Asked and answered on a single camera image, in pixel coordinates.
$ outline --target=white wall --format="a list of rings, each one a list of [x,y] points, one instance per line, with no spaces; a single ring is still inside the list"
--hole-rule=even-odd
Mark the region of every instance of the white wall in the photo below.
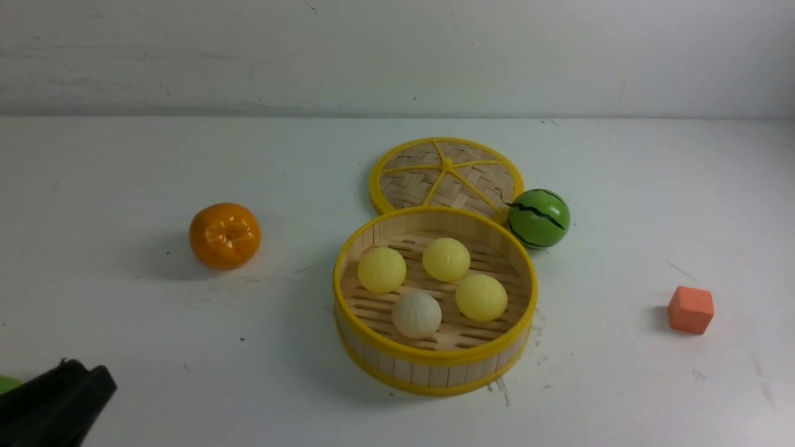
[[[795,117],[795,0],[0,0],[0,113]]]

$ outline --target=white table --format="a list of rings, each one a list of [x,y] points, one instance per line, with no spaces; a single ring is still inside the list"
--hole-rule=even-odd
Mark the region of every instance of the white table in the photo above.
[[[792,445],[795,126],[599,120],[0,119],[0,372],[62,357],[119,389],[85,445]],[[345,355],[332,263],[400,142],[473,139],[561,194],[504,387],[391,390]],[[193,260],[194,213],[259,217],[253,262]],[[668,329],[710,289],[704,336]]]

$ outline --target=green object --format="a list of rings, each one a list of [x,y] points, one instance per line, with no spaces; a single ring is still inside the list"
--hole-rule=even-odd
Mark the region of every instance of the green object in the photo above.
[[[551,247],[568,231],[568,206],[548,189],[525,191],[508,206],[508,228],[525,247]]]
[[[19,387],[20,385],[22,385],[21,380],[16,380],[13,377],[0,375],[0,395],[7,391],[11,391],[16,387]]]

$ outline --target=yellow rim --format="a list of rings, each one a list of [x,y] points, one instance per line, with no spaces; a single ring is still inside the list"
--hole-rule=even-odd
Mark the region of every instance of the yellow rim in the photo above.
[[[402,168],[398,168],[398,169],[389,169],[387,171],[384,170],[384,165],[386,165],[386,163],[389,160],[394,158],[395,154],[397,154],[398,152],[400,152],[402,150],[405,150],[405,149],[408,149],[409,147],[417,146],[417,145],[420,145],[420,144],[423,144],[423,143],[428,143],[428,142],[432,143],[436,147],[436,150],[439,152],[439,156],[440,156],[439,165],[417,165],[417,166],[406,166],[406,167],[402,167]],[[392,204],[384,197],[384,194],[381,191],[381,186],[380,186],[379,182],[381,180],[381,175],[384,174],[384,173],[392,173],[392,172],[408,170],[408,169],[436,169],[436,170],[440,170],[441,171],[441,175],[439,176],[438,179],[436,179],[436,184],[438,185],[440,179],[448,172],[442,166],[441,160],[444,160],[444,155],[442,154],[442,151],[441,151],[441,148],[438,145],[438,142],[457,142],[457,143],[466,144],[466,145],[475,147],[476,149],[482,150],[483,152],[491,155],[494,158],[497,158],[497,161],[493,161],[493,160],[469,161],[469,162],[466,162],[466,163],[453,165],[453,167],[452,167],[453,169],[454,168],[461,168],[461,167],[464,167],[464,166],[471,166],[471,165],[504,165],[508,169],[508,172],[510,172],[510,175],[512,176],[512,178],[514,179],[514,193],[513,193],[512,197],[510,197],[510,199],[511,200],[514,199],[516,196],[518,196],[519,194],[521,194],[525,190],[525,184],[522,181],[522,175],[519,173],[518,169],[516,169],[516,166],[514,166],[514,164],[510,160],[505,158],[501,153],[497,152],[496,150],[493,150],[490,147],[484,146],[484,145],[482,145],[480,143],[471,142],[469,140],[463,140],[461,138],[451,138],[451,137],[421,138],[419,140],[413,140],[413,141],[410,141],[410,142],[405,142],[405,143],[403,143],[403,144],[401,144],[401,145],[399,145],[397,147],[394,147],[392,150],[390,150],[389,152],[384,154],[384,156],[381,157],[380,160],[378,160],[378,163],[375,164],[375,167],[373,168],[373,172],[370,174],[370,200],[373,202],[373,206],[375,207],[375,210],[378,211],[379,214],[386,214],[387,212],[395,211],[395,207],[392,206]],[[460,175],[456,175],[457,174],[456,171],[450,170],[449,173],[452,173],[453,175],[456,176],[456,178],[459,179],[459,181],[461,181],[462,177]],[[495,208],[495,209],[497,208],[478,189],[476,189],[472,185],[469,185],[468,182],[466,182],[465,179],[464,179],[464,182],[465,183],[463,183],[463,185],[467,186],[469,189],[474,191],[475,194],[480,196],[481,200],[485,200],[486,203],[489,204],[492,208]],[[429,192],[428,197],[430,197],[432,195],[432,193],[433,193],[433,191]],[[496,216],[494,216],[494,221],[496,221],[498,224],[504,224],[506,222],[506,220],[507,220],[507,213],[506,212],[500,212]]]
[[[438,351],[427,351],[424,349],[419,348],[412,348],[410,346],[406,346],[404,344],[399,344],[396,341],[392,341],[381,334],[376,333],[372,329],[368,328],[364,323],[362,323],[356,315],[353,314],[351,309],[348,308],[347,304],[345,303],[345,297],[343,296],[342,286],[340,285],[342,281],[342,265],[345,256],[347,255],[348,250],[351,249],[354,241],[357,237],[359,237],[367,228],[374,226],[378,222],[383,220],[390,219],[395,216],[400,216],[402,214],[411,214],[416,212],[450,212],[454,214],[460,214],[463,216],[471,217],[472,219],[479,220],[480,222],[493,227],[497,231],[500,231],[506,238],[506,240],[513,244],[517,249],[522,259],[525,261],[525,264],[528,266],[530,270],[530,281],[532,284],[530,285],[530,292],[529,292],[529,304],[527,305],[527,309],[525,310],[524,315],[522,318],[519,319],[519,322],[514,325],[513,328],[509,329],[508,332],[502,334],[500,337],[496,339],[482,344],[475,348],[464,349],[462,351],[451,351],[451,352],[438,352]],[[508,344],[512,344],[515,342],[522,334],[522,332],[527,329],[531,322],[533,321],[533,313],[536,309],[536,301],[538,295],[538,285],[536,281],[536,271],[533,267],[533,262],[530,260],[530,256],[527,254],[525,248],[519,243],[519,241],[514,238],[505,228],[497,225],[494,221],[486,219],[483,216],[477,215],[474,212],[464,211],[457,208],[446,208],[446,207],[421,207],[421,208],[404,208],[402,210],[391,212],[389,214],[385,214],[383,216],[379,216],[374,220],[371,220],[369,223],[361,227],[354,233],[348,241],[345,242],[343,245],[342,250],[339,253],[339,257],[337,258],[337,262],[334,265],[334,274],[332,276],[332,281],[334,285],[334,298],[335,298],[335,306],[336,310],[341,312],[342,318],[348,323],[351,329],[363,338],[365,341],[369,342],[370,344],[374,345],[379,351],[385,352],[392,357],[395,357],[400,360],[407,360],[409,362],[414,363],[425,363],[432,366],[449,366],[455,364],[462,364],[462,363],[470,363],[475,362],[478,360],[484,360],[488,357],[494,356],[499,354],[503,347],[507,346]]]
[[[353,348],[351,348],[351,346],[347,343],[347,341],[345,341],[345,337],[343,336],[342,332],[339,330],[339,325],[337,325],[337,335],[339,335],[339,341],[342,342],[343,348],[345,348],[345,352],[347,352],[348,356],[351,357],[351,360],[353,360],[354,363],[356,363],[360,368],[362,368],[373,379],[376,379],[379,382],[389,387],[397,388],[398,390],[403,390],[408,393],[412,393],[415,395],[434,396],[434,397],[462,395],[464,393],[468,393],[470,391],[475,391],[479,388],[485,387],[489,383],[492,383],[495,380],[502,377],[503,375],[505,375],[505,373],[507,373],[516,364],[516,362],[518,362],[519,359],[521,359],[522,353],[525,351],[525,346],[526,346],[526,343],[523,343],[522,346],[514,355],[514,358],[511,359],[508,363],[506,363],[504,367],[501,367],[497,371],[493,372],[492,374],[489,374],[488,376],[482,379],[478,379],[470,383],[465,383],[464,385],[459,385],[457,387],[423,387],[422,385],[407,383],[403,382],[402,380],[397,380],[394,377],[389,377],[388,375],[372,367],[369,363],[365,362],[364,359],[356,355]]]

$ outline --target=bamboo steamer lid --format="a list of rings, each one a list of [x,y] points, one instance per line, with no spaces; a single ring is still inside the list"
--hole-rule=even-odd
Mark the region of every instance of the bamboo steamer lid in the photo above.
[[[423,138],[386,153],[370,175],[370,198],[381,213],[420,206],[463,209],[504,224],[522,175],[496,150],[449,137]]]

